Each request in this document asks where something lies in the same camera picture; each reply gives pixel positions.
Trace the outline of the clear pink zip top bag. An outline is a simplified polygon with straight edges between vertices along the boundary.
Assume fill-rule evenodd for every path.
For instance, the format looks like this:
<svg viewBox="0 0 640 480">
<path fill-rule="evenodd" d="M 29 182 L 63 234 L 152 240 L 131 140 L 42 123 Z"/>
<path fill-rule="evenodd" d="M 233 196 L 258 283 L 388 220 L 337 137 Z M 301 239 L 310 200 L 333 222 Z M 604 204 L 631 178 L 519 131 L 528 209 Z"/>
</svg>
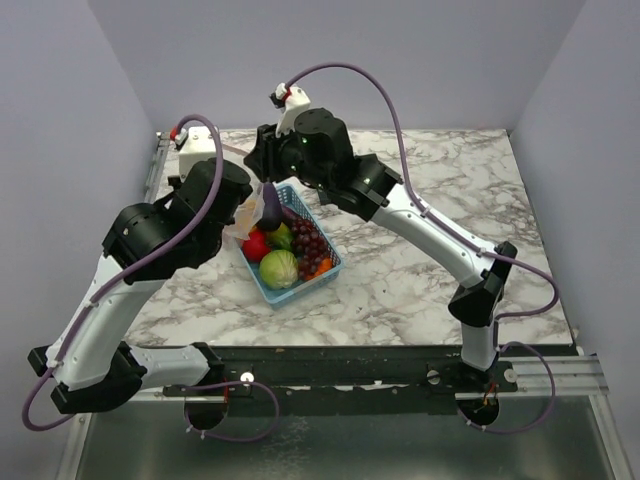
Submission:
<svg viewBox="0 0 640 480">
<path fill-rule="evenodd" d="M 234 240 L 248 240 L 249 233 L 262 219 L 264 205 L 263 185 L 258 184 L 255 191 L 236 210 L 234 223 L 225 228 L 226 235 Z"/>
</svg>

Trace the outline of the purple eggplant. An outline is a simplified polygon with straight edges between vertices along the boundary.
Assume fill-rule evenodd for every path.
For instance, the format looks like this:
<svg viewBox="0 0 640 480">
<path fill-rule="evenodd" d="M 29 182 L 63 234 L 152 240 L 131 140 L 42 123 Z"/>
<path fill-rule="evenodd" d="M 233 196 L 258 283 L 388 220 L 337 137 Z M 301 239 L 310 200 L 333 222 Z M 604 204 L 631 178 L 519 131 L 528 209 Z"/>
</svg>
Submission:
<svg viewBox="0 0 640 480">
<path fill-rule="evenodd" d="M 272 232 L 279 229 L 282 223 L 282 207 L 272 183 L 262 185 L 262 199 L 264 202 L 261 219 L 257 222 L 257 228 L 264 232 Z"/>
</svg>

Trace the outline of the blue plastic basket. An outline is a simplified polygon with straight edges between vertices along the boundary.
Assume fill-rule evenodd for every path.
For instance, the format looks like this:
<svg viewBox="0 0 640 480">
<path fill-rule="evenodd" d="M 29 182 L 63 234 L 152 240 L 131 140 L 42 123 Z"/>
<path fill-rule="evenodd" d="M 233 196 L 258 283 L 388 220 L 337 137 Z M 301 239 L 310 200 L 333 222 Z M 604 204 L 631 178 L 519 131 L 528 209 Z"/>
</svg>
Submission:
<svg viewBox="0 0 640 480">
<path fill-rule="evenodd" d="M 263 281 L 259 272 L 259 264 L 252 262 L 245 253 L 242 252 L 241 256 L 245 266 L 249 270 L 263 299 L 272 309 L 284 307 L 311 292 L 321 289 L 325 284 L 335 280 L 344 267 L 344 261 L 337 252 L 334 243 L 321 227 L 318 219 L 311 213 L 310 208 L 298 191 L 291 184 L 283 183 L 276 187 L 276 192 L 283 209 L 289 208 L 302 219 L 310 221 L 319 231 L 321 238 L 327 246 L 327 256 L 331 260 L 332 266 L 330 269 L 326 269 L 324 272 L 321 272 L 309 280 L 297 279 L 287 288 L 272 289 Z"/>
</svg>

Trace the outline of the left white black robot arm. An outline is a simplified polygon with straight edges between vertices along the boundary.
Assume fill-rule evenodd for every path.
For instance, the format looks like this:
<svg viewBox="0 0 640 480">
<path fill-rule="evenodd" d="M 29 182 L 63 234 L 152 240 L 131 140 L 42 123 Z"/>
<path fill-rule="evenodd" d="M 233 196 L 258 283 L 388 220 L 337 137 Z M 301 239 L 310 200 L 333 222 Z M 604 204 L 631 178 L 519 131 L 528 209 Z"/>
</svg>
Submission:
<svg viewBox="0 0 640 480">
<path fill-rule="evenodd" d="M 211 158 L 160 200 L 119 213 L 75 319 L 54 344 L 28 355 L 39 377 L 55 380 L 51 399 L 60 413 L 110 411 L 149 388 L 186 385 L 202 395 L 218 388 L 223 365 L 204 343 L 139 347 L 123 337 L 176 271 L 217 255 L 224 228 L 251 192 L 243 168 Z"/>
</svg>

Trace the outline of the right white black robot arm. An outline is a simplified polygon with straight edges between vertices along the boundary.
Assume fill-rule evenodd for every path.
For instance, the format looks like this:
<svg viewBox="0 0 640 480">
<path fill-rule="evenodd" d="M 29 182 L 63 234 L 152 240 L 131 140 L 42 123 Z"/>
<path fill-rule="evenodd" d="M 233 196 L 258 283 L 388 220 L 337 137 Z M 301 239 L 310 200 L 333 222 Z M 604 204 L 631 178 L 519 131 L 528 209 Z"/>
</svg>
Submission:
<svg viewBox="0 0 640 480">
<path fill-rule="evenodd" d="M 262 181 L 290 177 L 326 195 L 330 204 L 404 238 L 445 268 L 458 287 L 448 309 L 462 328 L 461 383 L 481 391 L 496 376 L 494 312 L 516 248 L 478 239 L 435 209 L 411 199 L 407 181 L 374 154 L 354 152 L 346 124 L 324 108 L 307 110 L 293 131 L 258 127 L 245 165 Z"/>
</svg>

